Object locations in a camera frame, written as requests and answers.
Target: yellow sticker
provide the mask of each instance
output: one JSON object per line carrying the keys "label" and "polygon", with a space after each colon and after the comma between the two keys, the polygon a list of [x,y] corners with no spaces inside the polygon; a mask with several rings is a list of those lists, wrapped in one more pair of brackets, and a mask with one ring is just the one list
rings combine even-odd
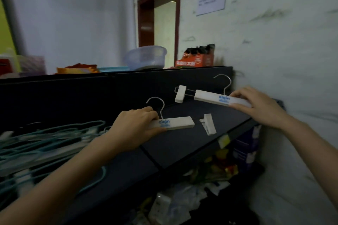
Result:
{"label": "yellow sticker", "polygon": [[225,148],[230,143],[229,135],[225,134],[218,138],[218,144],[221,149]]}

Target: wall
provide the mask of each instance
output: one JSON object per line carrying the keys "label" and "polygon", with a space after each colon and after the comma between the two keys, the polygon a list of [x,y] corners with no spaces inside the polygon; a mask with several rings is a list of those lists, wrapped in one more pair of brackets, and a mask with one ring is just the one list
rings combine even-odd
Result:
{"label": "wall", "polygon": [[49,73],[75,63],[120,66],[135,48],[133,0],[12,0],[23,55]]}
{"label": "wall", "polygon": [[[215,43],[217,63],[237,71],[234,88],[251,85],[282,99],[338,147],[338,0],[226,0],[225,10],[201,16],[196,5],[181,0],[179,58],[187,47]],[[338,223],[285,137],[267,130],[260,160],[266,173],[251,207],[263,224]]]}
{"label": "wall", "polygon": [[171,1],[154,1],[154,41],[167,49],[165,68],[174,66],[176,2]]}

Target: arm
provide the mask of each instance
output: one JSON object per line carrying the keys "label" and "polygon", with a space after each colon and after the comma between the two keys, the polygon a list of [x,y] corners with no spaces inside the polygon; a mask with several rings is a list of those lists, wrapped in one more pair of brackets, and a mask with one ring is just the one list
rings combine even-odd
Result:
{"label": "arm", "polygon": [[338,150],[307,124],[288,115],[273,99],[249,86],[230,96],[247,99],[252,108],[231,107],[250,115],[260,124],[280,129],[293,144],[331,202],[338,209]]}
{"label": "arm", "polygon": [[27,195],[0,212],[0,224],[47,224],[55,218],[82,186],[118,153],[137,148],[151,137],[166,131],[147,127],[158,114],[151,107],[121,112],[111,129],[63,164]]}

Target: person's right hand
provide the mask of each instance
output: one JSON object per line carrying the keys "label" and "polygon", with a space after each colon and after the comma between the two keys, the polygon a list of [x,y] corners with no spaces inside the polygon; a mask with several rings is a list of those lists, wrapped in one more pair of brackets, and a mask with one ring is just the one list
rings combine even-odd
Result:
{"label": "person's right hand", "polygon": [[230,104],[230,107],[248,114],[262,125],[281,129],[282,125],[290,119],[290,116],[275,100],[250,86],[236,90],[230,96],[247,99],[252,108],[241,104]]}

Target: clip hanger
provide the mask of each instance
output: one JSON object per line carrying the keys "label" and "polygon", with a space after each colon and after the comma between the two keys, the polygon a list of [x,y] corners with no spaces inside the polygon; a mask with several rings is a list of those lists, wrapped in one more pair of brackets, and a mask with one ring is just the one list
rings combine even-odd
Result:
{"label": "clip hanger", "polygon": [[[163,118],[162,111],[165,106],[164,100],[162,100],[159,97],[151,97],[147,100],[146,103],[148,103],[153,98],[160,99],[163,102],[163,106],[159,112],[161,115],[161,119],[151,121],[149,128],[165,127],[167,130],[176,130],[176,129],[192,128],[195,126],[195,123],[191,117]],[[200,119],[200,122],[205,128],[206,133],[208,135],[213,135],[216,133],[216,129],[211,114],[205,114],[204,118]]]}
{"label": "clip hanger", "polygon": [[[204,102],[208,102],[208,103],[212,103],[212,104],[229,106],[229,104],[237,103],[237,104],[242,104],[246,107],[251,108],[252,106],[247,100],[225,95],[226,89],[231,85],[232,80],[231,80],[230,77],[228,77],[227,75],[224,75],[224,74],[218,74],[214,78],[217,78],[218,76],[221,76],[221,75],[226,76],[230,80],[230,84],[228,84],[223,90],[223,95],[217,94],[217,93],[212,93],[212,92],[206,92],[206,91],[202,91],[202,90],[194,91],[194,90],[187,89],[186,86],[179,86],[179,87],[175,87],[175,93],[177,93],[176,97],[175,97],[175,102],[183,103],[184,96],[187,95],[187,96],[194,97],[194,100],[204,101]],[[187,90],[195,92],[195,95],[186,94],[185,92]]]}

